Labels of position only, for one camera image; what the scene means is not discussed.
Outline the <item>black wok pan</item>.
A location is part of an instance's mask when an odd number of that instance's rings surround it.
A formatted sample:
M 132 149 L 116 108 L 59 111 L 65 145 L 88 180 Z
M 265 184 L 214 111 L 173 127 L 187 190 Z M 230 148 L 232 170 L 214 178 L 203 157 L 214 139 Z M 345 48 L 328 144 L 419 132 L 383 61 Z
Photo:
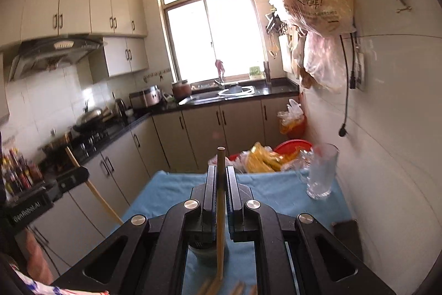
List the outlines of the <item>black wok pan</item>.
M 113 111 L 107 107 L 104 109 L 99 107 L 89 109 L 77 119 L 77 122 L 73 125 L 73 130 L 78 133 L 87 133 L 103 129 L 105 122 L 114 116 Z

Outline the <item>range hood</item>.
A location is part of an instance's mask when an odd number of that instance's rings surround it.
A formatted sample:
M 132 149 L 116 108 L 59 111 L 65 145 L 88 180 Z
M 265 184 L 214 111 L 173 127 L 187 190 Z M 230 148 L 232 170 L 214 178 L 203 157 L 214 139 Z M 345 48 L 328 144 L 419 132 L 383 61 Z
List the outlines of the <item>range hood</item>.
M 102 37 L 84 34 L 45 37 L 23 42 L 12 60 L 8 81 L 75 65 L 103 46 Z

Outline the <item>yellow plastic bags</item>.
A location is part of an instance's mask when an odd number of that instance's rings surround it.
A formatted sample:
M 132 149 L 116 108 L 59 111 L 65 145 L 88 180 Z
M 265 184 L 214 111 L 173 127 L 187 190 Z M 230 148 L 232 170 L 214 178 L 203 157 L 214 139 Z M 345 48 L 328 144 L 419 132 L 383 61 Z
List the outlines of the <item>yellow plastic bags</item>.
M 295 145 L 285 153 L 278 153 L 256 142 L 250 150 L 240 153 L 233 164 L 243 173 L 279 172 L 284 165 L 297 159 L 301 150 L 300 145 Z

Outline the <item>kitchen window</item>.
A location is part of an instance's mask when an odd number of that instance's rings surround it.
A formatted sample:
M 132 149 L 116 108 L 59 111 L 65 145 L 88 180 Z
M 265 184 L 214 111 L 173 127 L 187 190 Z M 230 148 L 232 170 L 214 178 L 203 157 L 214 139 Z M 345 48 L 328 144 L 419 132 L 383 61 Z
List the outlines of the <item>kitchen window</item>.
M 253 0 L 160 0 L 175 74 L 190 84 L 264 75 Z

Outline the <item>clear glass pitcher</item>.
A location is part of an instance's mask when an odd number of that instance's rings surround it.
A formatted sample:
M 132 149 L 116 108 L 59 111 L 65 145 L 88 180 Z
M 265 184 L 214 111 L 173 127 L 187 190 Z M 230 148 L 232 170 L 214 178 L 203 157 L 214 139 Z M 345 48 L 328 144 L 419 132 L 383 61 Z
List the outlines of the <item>clear glass pitcher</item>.
M 338 147 L 329 143 L 314 145 L 310 151 L 300 151 L 296 164 L 298 178 L 305 183 L 310 198 L 325 199 L 330 195 L 338 158 Z

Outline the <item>condiment bottles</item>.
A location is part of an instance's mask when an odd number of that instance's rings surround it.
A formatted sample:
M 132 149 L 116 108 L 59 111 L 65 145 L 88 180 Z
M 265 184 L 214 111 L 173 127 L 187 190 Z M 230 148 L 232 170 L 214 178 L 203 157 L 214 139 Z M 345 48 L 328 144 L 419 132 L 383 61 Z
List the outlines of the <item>condiment bottles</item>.
M 38 166 L 12 147 L 1 158 L 1 179 L 7 199 L 18 197 L 43 182 Z

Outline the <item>wooden chopstick three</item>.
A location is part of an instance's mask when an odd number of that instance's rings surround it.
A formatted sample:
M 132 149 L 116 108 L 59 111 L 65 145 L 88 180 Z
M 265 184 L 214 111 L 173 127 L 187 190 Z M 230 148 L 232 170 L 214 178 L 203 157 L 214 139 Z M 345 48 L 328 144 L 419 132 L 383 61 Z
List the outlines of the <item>wooden chopstick three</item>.
M 199 290 L 197 295 L 217 295 L 222 284 L 222 280 L 219 278 L 214 278 L 212 280 L 205 281 Z

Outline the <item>wooden chopstick one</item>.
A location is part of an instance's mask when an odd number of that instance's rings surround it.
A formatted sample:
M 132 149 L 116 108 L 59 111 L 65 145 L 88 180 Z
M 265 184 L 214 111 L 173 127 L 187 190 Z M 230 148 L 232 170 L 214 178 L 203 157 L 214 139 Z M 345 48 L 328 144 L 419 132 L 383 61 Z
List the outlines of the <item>wooden chopstick one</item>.
M 79 165 L 77 159 L 74 157 L 72 151 L 69 149 L 69 147 L 65 148 L 65 151 L 70 159 L 70 161 L 73 163 L 73 166 L 75 168 L 80 168 L 81 165 Z M 90 181 L 85 181 L 86 186 L 89 188 L 93 196 L 95 196 L 95 199 L 99 201 L 99 203 L 102 205 L 103 209 L 107 212 L 107 214 L 117 223 L 117 224 L 123 224 L 122 219 L 119 217 L 119 215 L 110 207 L 110 205 L 107 203 L 107 201 L 104 199 L 104 197 L 98 192 L 95 185 Z

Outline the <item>wooden chopstick nine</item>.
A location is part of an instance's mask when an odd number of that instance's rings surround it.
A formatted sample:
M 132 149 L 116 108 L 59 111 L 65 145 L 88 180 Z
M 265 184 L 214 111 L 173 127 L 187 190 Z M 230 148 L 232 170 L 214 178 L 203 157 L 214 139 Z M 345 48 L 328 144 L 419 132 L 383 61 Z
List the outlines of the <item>wooden chopstick nine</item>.
M 222 281 L 225 257 L 225 147 L 217 147 L 217 274 Z

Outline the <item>upper wall cabinets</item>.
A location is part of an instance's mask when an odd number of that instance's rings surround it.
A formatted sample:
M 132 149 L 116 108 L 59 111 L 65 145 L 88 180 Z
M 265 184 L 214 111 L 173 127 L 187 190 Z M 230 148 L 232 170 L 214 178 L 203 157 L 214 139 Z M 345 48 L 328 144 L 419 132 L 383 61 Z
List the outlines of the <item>upper wall cabinets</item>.
M 1 0 L 1 51 L 73 34 L 103 38 L 89 54 L 95 82 L 148 68 L 142 0 Z

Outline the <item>lower kitchen cabinets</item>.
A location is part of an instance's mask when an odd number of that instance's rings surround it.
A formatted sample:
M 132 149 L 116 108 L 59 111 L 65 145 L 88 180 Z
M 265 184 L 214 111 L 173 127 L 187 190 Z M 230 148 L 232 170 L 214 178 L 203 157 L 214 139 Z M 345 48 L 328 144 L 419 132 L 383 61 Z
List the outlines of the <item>lower kitchen cabinets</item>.
M 219 146 L 232 156 L 257 142 L 270 147 L 284 142 L 277 114 L 287 108 L 289 98 L 263 96 L 146 115 L 129 127 L 114 128 L 113 137 L 91 155 L 77 150 L 74 156 L 122 216 L 158 171 L 203 173 Z M 84 184 L 31 224 L 56 275 L 77 263 L 114 227 L 115 220 Z

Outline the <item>orange bag on floor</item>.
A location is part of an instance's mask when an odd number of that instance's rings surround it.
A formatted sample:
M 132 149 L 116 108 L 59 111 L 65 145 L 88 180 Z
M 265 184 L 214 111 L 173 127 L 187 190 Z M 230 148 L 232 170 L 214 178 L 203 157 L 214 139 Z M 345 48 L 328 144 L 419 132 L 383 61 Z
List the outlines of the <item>orange bag on floor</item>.
M 307 118 L 301 105 L 289 99 L 284 111 L 277 112 L 279 131 L 289 139 L 301 139 L 306 132 Z

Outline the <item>red plastic basin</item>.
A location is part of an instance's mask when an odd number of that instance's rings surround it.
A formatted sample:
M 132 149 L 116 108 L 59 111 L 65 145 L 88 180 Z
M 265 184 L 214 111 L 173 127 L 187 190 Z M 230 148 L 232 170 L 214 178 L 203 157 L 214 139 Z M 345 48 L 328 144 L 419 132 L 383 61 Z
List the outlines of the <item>red plastic basin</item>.
M 302 139 L 292 139 L 282 142 L 273 149 L 270 146 L 263 146 L 260 142 L 256 142 L 250 150 L 230 156 L 230 160 L 247 156 L 263 163 L 284 164 L 296 159 L 301 150 L 309 152 L 312 150 L 312 144 Z

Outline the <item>black kettle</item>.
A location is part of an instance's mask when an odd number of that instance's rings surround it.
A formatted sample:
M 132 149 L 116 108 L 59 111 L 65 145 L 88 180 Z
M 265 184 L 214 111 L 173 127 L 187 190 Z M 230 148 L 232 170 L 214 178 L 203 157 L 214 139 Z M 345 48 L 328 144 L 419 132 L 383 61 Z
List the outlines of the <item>black kettle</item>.
M 126 104 L 121 98 L 115 99 L 115 113 L 118 115 L 119 118 L 126 121 L 127 115 L 126 115 Z

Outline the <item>wooden chopstick five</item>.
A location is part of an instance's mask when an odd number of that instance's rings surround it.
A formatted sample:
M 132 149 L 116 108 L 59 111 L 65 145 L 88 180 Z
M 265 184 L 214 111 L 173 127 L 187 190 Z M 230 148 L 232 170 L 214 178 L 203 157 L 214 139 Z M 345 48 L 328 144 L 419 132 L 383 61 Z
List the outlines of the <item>wooden chopstick five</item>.
M 242 295 L 243 291 L 245 289 L 245 283 L 242 281 L 239 281 L 234 289 L 229 293 L 229 295 Z

